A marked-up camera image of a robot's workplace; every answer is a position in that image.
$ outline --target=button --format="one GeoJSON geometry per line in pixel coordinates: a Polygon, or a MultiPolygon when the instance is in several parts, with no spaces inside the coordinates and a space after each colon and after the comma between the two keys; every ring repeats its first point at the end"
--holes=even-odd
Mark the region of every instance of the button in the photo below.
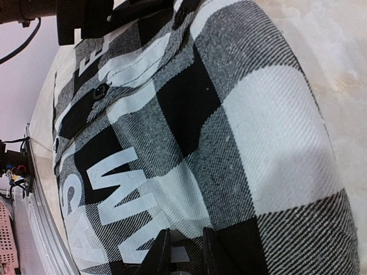
{"type": "Polygon", "coordinates": [[[93,91],[93,99],[96,101],[103,99],[106,96],[109,88],[110,86],[108,86],[106,83],[99,85],[97,89],[93,91]]]}

